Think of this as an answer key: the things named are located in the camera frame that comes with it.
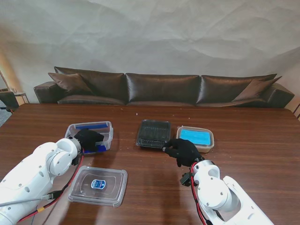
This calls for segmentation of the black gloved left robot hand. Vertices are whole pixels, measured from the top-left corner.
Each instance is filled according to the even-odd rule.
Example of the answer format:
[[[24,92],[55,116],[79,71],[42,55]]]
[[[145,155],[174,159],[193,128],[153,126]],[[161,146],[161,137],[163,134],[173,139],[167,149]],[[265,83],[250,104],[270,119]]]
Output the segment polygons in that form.
[[[96,131],[85,128],[77,132],[74,138],[80,143],[85,153],[94,153],[98,150],[96,143],[102,142],[104,136]]]

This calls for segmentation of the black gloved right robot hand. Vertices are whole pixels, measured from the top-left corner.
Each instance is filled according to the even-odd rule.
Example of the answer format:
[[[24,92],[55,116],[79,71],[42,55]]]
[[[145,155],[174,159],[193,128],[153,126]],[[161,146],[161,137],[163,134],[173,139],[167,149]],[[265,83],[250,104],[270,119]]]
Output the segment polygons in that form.
[[[176,159],[177,166],[191,167],[193,163],[204,160],[195,145],[184,139],[171,139],[162,147],[164,153]]]

